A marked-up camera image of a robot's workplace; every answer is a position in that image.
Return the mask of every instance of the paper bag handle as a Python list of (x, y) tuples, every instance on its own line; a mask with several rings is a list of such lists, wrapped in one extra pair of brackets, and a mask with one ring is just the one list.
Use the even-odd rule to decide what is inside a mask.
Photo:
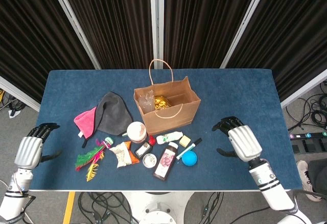
[(174, 117), (176, 117), (176, 116), (180, 113), (180, 111), (182, 111), (183, 105), (184, 105), (184, 104), (182, 103), (182, 105), (180, 106), (179, 111), (178, 111), (175, 115), (170, 116), (170, 117), (161, 117), (160, 115), (157, 114), (157, 110), (154, 110), (154, 113), (155, 113), (155, 115), (157, 115), (157, 117), (159, 117), (159, 118), (174, 118)]
[(150, 62), (150, 65), (149, 65), (149, 76), (150, 76), (150, 80), (151, 80), (151, 85), (153, 85), (153, 81), (152, 81), (152, 77), (151, 77), (151, 65), (154, 61), (160, 61), (160, 62), (163, 62), (165, 65), (168, 66), (168, 68), (170, 69), (170, 72), (172, 73), (172, 82), (174, 81), (174, 76), (173, 76), (173, 70), (172, 68), (169, 66), (169, 64), (167, 62), (165, 62), (164, 60), (161, 60), (161, 59), (153, 59), (151, 62)]

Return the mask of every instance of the red cap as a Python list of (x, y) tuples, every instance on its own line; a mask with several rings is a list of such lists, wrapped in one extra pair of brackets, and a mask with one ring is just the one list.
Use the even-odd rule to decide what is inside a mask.
[(149, 136), (150, 139), (149, 139), (149, 143), (151, 146), (154, 146), (155, 145), (155, 138), (153, 136)]

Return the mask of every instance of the dark bottle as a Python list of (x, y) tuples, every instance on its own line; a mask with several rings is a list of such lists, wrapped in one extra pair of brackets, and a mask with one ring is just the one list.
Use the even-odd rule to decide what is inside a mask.
[(145, 154), (148, 154), (152, 151), (152, 147), (155, 145), (155, 139), (153, 136), (150, 136), (149, 142), (143, 143), (141, 147), (135, 150), (135, 155), (138, 159), (142, 159)]
[(178, 145), (175, 142), (170, 142), (162, 153), (159, 163), (153, 175), (163, 181), (166, 180), (177, 156)]

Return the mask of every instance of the curtain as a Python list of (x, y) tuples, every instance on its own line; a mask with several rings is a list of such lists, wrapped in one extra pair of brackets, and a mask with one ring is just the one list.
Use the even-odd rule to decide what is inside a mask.
[(102, 68), (147, 68), (150, 0), (68, 0)]
[(41, 102), (52, 69), (93, 69), (58, 0), (0, 0), (0, 76)]
[(270, 68), (282, 100), (327, 68), (327, 0), (261, 0), (227, 67)]
[(173, 68), (218, 68), (251, 0), (165, 0), (164, 59)]

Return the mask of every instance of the pink and gray face mask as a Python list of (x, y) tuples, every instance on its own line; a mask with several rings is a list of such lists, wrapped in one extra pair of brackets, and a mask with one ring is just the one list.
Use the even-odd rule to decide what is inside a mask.
[(103, 131), (110, 135), (126, 132), (132, 118), (123, 99), (113, 93), (107, 93), (99, 104), (74, 118), (74, 123), (85, 137), (82, 147), (86, 147), (88, 139), (96, 132)]

